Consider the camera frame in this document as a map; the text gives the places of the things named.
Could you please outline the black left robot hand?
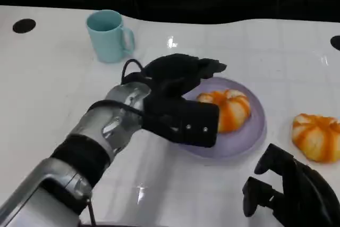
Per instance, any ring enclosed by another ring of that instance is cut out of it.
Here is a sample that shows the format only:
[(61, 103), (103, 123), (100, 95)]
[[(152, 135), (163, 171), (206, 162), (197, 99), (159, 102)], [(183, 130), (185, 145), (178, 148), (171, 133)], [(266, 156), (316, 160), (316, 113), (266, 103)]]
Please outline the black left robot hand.
[(153, 60), (143, 72), (152, 82), (153, 93), (171, 98), (181, 97), (197, 87), (202, 79), (212, 78), (226, 67), (218, 60), (176, 53)]

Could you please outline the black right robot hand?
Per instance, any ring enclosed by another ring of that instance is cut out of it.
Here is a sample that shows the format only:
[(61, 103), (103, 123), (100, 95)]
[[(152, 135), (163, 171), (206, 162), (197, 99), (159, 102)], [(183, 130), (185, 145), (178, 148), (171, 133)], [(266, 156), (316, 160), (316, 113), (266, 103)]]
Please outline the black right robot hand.
[(316, 170), (274, 144), (269, 144), (254, 172), (268, 170), (282, 177), (283, 192), (249, 177), (242, 189), (246, 217), (262, 206), (270, 208), (283, 226), (339, 226), (339, 200)]

